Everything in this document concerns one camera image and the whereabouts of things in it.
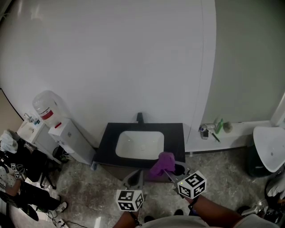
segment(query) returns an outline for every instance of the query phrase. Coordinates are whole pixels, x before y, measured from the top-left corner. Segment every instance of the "cable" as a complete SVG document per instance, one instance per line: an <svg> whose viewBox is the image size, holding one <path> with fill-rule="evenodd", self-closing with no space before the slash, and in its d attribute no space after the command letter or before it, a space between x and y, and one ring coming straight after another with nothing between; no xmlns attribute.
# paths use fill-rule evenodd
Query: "cable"
<svg viewBox="0 0 285 228"><path fill-rule="evenodd" d="M49 212L47 213L47 216L52 220L54 226L57 227L57 223L58 223L58 222L55 220L55 218L57 217L57 215L54 217L53 214L52 214L52 212L49 211Z"/></svg>
<svg viewBox="0 0 285 228"><path fill-rule="evenodd" d="M57 217L58 214L54 217L53 214L52 214L52 212L49 211L46 215L52 220L52 222L53 222L53 224L54 224L55 227L57 227L57 224L60 224L60 222L57 222L57 221L55 220L55 218ZM67 223L73 223L73 224L76 224L77 226L81 226L81 225L79 225L79 224L77 224L77 223L74 223L74 222L71 222L71 221L66 221L66 222L64 222L60 227L64 227L64 225L67 224Z"/></svg>
<svg viewBox="0 0 285 228"><path fill-rule="evenodd" d="M79 225L79 224L77 224L77 223L67 221L67 222L65 222L64 224L62 224L61 227L63 227L66 223L73 223L73 224L76 224L77 226L81 226L81 225Z"/></svg>

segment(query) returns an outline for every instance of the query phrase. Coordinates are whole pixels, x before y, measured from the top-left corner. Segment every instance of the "black pants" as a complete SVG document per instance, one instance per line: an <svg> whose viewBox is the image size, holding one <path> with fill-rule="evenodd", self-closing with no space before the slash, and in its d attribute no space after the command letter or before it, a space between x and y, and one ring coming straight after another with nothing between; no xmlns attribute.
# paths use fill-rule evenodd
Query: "black pants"
<svg viewBox="0 0 285 228"><path fill-rule="evenodd" d="M29 183L22 183L20 189L21 194L17 197L24 204L33 204L51 211L55 210L60 204L60 201L50 197L47 191Z"/></svg>

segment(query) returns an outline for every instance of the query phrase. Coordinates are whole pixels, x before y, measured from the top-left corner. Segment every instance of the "person's arm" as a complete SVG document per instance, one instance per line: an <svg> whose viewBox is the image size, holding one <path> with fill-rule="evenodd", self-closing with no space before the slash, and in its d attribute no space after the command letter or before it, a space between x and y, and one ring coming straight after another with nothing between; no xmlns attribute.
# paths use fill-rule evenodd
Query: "person's arm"
<svg viewBox="0 0 285 228"><path fill-rule="evenodd" d="M113 228L135 228L136 224L129 212L124 212Z"/></svg>
<svg viewBox="0 0 285 228"><path fill-rule="evenodd" d="M20 186L21 186L21 181L20 179L17 179L13 187L6 185L6 193L11 196L15 196L17 195L17 192L19 191Z"/></svg>
<svg viewBox="0 0 285 228"><path fill-rule="evenodd" d="M192 203L192 199L185 197L185 199ZM232 228L243 217L238 213L220 206L202 195L199 196L193 208L198 215L209 225L222 228Z"/></svg>

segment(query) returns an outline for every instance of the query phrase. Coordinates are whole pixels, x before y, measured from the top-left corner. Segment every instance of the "wristband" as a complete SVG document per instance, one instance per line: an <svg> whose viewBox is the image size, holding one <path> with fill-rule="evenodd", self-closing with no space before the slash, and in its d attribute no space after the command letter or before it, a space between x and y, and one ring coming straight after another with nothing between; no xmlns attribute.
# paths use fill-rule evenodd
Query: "wristband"
<svg viewBox="0 0 285 228"><path fill-rule="evenodd" d="M132 218L134 219L135 225L136 225L136 226L142 226L142 225L139 223L137 217L133 214L133 212L129 212L129 213L130 213L130 216L132 216Z"/></svg>
<svg viewBox="0 0 285 228"><path fill-rule="evenodd" d="M190 203L190 205L188 206L188 208L190 209L190 214L191 214L191 215L194 214L194 212L193 212L193 206L194 206L195 203L197 203L198 198L199 198L199 196L195 197L195 198L193 199L192 203Z"/></svg>

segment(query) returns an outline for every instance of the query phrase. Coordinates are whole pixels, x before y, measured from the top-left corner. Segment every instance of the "white basin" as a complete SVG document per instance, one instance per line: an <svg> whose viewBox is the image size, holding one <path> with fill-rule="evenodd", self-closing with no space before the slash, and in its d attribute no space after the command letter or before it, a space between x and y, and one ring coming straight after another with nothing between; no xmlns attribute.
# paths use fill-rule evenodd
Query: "white basin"
<svg viewBox="0 0 285 228"><path fill-rule="evenodd" d="M253 138L258 155L270 172L285 163L285 130L281 127L257 126Z"/></svg>
<svg viewBox="0 0 285 228"><path fill-rule="evenodd" d="M159 131L124 131L116 154L122 158L155 160L164 150L164 135Z"/></svg>
<svg viewBox="0 0 285 228"><path fill-rule="evenodd" d="M41 129L43 128L44 123L41 122L37 127L29 123L28 121L24 120L21 124L20 128L17 131L17 134L25 141L33 144L39 135Z"/></svg>

